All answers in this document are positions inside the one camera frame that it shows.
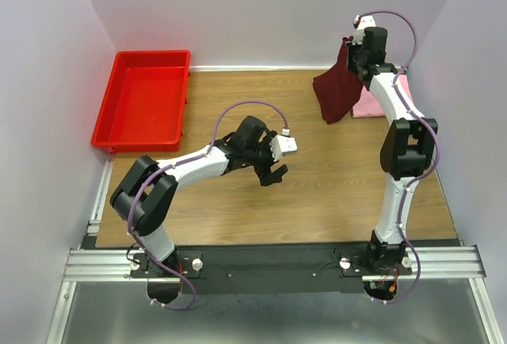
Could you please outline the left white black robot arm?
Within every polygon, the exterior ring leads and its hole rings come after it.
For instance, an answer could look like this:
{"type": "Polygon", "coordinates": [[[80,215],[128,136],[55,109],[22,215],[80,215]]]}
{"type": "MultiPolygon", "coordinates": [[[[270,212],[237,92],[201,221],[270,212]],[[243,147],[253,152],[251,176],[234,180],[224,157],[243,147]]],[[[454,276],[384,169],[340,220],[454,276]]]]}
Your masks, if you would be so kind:
{"type": "Polygon", "coordinates": [[[175,159],[155,161],[144,155],[134,162],[110,197],[110,205],[128,224],[128,233],[151,255],[149,268],[160,277],[177,266],[177,248],[163,222],[177,192],[234,170],[253,168],[262,186],[282,182],[288,167],[273,166],[297,152],[297,143],[285,128],[281,133],[247,116],[237,130],[199,151],[175,159]]]}

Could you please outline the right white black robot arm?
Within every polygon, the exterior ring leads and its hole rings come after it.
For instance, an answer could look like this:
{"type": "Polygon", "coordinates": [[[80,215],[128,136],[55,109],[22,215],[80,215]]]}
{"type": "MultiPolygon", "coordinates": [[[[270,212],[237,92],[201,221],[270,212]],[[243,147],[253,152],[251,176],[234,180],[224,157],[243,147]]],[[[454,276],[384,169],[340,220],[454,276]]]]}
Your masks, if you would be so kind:
{"type": "Polygon", "coordinates": [[[364,255],[375,274],[400,265],[406,253],[406,222],[415,189],[426,171],[433,170],[438,123],[425,118],[403,89],[395,66],[385,61],[387,30],[358,26],[347,44],[347,70],[357,75],[381,106],[389,129],[379,161],[386,190],[379,222],[364,255]]]}

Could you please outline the maroon t shirt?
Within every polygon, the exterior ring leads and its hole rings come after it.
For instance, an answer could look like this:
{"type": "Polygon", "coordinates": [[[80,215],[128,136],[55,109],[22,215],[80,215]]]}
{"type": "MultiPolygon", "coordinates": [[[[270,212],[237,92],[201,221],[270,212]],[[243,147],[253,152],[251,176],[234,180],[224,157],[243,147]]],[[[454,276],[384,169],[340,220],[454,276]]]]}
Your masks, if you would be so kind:
{"type": "Polygon", "coordinates": [[[336,63],[313,78],[313,90],[327,124],[340,121],[360,100],[363,83],[347,69],[347,43],[351,40],[352,37],[343,37],[336,63]]]}

